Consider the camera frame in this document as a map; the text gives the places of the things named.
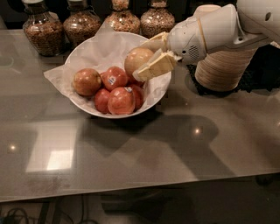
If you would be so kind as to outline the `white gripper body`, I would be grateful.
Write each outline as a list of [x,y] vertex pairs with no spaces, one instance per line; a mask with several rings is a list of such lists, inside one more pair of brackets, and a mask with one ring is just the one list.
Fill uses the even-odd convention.
[[206,17],[189,17],[176,24],[168,34],[168,49],[187,65],[207,56]]

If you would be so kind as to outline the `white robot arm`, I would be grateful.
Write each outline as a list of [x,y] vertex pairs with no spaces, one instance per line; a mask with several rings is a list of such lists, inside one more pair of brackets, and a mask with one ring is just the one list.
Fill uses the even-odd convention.
[[192,16],[142,43],[155,54],[133,72],[137,81],[169,73],[178,60],[190,65],[218,51],[239,51],[280,42],[280,0],[237,0]]

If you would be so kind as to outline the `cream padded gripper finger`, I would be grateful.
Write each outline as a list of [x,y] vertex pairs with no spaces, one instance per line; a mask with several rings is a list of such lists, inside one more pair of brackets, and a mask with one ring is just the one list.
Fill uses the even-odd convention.
[[164,52],[159,49],[132,75],[137,81],[148,81],[172,71],[179,60],[181,60],[181,57],[177,56],[174,52]]
[[166,52],[168,50],[167,37],[168,32],[164,31],[144,41],[140,46],[143,48],[148,48],[153,52],[156,52],[159,49],[161,49],[163,52]]

